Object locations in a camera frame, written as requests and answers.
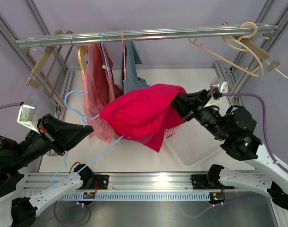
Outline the magenta t shirt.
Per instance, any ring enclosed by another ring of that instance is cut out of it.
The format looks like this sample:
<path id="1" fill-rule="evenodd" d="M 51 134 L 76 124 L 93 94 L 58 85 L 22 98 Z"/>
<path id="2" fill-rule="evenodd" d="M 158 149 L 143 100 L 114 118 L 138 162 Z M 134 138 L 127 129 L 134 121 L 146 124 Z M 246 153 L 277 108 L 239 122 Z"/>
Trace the magenta t shirt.
<path id="1" fill-rule="evenodd" d="M 165 131 L 184 123 L 171 104 L 178 94 L 186 90 L 167 84 L 133 90 L 108 104 L 100 116 L 119 136 L 159 152 Z"/>

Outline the blue grey t shirt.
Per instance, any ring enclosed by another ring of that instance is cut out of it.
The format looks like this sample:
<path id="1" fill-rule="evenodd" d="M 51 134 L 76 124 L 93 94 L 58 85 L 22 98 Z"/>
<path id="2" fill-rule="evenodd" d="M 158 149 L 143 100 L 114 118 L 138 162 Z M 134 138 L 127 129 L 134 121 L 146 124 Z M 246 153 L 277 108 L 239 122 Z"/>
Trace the blue grey t shirt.
<path id="1" fill-rule="evenodd" d="M 135 43 L 132 41 L 126 42 L 122 55 L 121 70 L 122 86 L 125 94 L 133 90 L 150 87 L 145 79 L 137 75 L 136 65 L 138 64 L 142 64 L 142 61 Z"/>

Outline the pink wire hanger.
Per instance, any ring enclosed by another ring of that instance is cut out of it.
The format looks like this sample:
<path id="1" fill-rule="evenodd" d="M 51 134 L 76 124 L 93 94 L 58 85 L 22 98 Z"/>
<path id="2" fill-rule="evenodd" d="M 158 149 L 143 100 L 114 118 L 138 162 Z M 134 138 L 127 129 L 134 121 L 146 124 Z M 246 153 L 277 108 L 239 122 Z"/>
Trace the pink wire hanger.
<path id="1" fill-rule="evenodd" d="M 123 52 L 123 80 L 126 79 L 126 45 L 123 40 L 123 32 L 121 32 L 122 52 Z"/>

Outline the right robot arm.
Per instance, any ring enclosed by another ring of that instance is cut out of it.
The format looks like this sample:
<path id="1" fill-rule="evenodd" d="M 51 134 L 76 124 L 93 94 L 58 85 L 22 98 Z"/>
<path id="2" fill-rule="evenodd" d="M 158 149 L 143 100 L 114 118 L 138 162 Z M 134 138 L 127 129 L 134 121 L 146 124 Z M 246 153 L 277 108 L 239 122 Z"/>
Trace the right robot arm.
<path id="1" fill-rule="evenodd" d="M 254 135 L 256 121 L 244 106 L 232 105 L 221 116 L 215 105 L 207 106 L 211 98 L 230 94 L 202 90 L 192 94 L 179 93 L 173 107 L 184 121 L 195 119 L 210 132 L 231 158 L 255 167 L 263 176 L 233 171 L 213 164 L 207 175 L 207 184 L 215 189 L 236 187 L 261 194 L 288 210 L 288 165 L 277 158 L 267 145 Z"/>

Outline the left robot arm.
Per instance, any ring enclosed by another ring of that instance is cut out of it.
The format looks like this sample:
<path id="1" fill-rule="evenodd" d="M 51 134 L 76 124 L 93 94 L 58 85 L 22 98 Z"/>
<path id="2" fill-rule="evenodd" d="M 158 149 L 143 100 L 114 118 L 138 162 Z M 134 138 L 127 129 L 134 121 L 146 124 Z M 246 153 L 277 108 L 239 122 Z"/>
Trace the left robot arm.
<path id="1" fill-rule="evenodd" d="M 37 195 L 14 198 L 17 183 L 24 177 L 20 169 L 50 150 L 59 155 L 70 151 L 94 131 L 92 126 L 63 122 L 50 114 L 38 119 L 36 127 L 20 143 L 0 136 L 0 227 L 30 227 L 66 193 L 88 189 L 94 183 L 92 170 L 79 164 L 75 172 Z"/>

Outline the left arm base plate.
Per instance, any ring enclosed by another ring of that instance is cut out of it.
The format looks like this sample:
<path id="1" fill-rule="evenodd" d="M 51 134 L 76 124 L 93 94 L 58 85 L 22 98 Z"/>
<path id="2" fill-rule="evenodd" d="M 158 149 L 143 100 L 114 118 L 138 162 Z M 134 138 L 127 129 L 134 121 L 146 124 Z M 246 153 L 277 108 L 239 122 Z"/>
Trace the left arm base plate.
<path id="1" fill-rule="evenodd" d="M 109 184 L 109 177 L 110 176 L 106 174 L 92 174 L 89 176 L 81 177 L 83 183 L 79 190 L 107 190 Z"/>

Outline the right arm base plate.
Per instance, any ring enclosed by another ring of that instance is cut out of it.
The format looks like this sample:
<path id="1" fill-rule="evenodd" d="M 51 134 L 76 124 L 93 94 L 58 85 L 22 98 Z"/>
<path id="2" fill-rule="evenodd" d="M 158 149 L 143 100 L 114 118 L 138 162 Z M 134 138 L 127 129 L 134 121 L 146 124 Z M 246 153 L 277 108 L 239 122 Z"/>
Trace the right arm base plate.
<path id="1" fill-rule="evenodd" d="M 190 177 L 193 189 L 200 190 L 219 190 L 223 189 L 234 189 L 233 186 L 224 186 L 219 182 L 218 179 L 210 178 L 207 174 L 193 174 Z"/>

